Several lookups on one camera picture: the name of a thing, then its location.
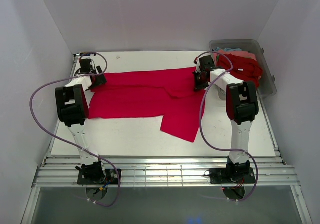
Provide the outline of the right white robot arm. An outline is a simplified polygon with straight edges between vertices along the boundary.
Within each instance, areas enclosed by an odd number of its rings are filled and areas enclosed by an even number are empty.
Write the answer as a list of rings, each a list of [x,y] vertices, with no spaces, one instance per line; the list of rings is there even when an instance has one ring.
[[[207,51],[194,60],[195,91],[209,92],[215,85],[226,93],[226,114],[231,121],[231,148],[227,150],[227,164],[224,168],[211,168],[208,177],[211,184],[253,184],[256,181],[249,154],[250,131],[259,113],[256,86],[231,75],[232,67],[217,67]]]

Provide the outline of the crimson red t shirt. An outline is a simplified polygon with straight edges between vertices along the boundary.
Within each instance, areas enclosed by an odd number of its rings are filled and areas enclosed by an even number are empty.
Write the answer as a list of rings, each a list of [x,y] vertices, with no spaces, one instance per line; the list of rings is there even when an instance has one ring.
[[[193,143],[204,90],[195,91],[195,67],[106,73],[92,90],[90,119],[162,117],[160,130]]]

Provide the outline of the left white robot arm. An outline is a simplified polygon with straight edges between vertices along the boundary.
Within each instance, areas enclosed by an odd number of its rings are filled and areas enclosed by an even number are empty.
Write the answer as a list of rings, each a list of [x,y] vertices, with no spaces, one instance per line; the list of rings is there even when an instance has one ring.
[[[91,58],[79,60],[80,68],[75,72],[69,84],[55,89],[55,100],[59,120],[68,128],[80,156],[79,184],[101,184],[106,179],[106,171],[98,152],[89,140],[85,131],[86,120],[89,118],[89,105],[85,92],[104,85],[107,80],[102,75],[102,68],[96,66]]]

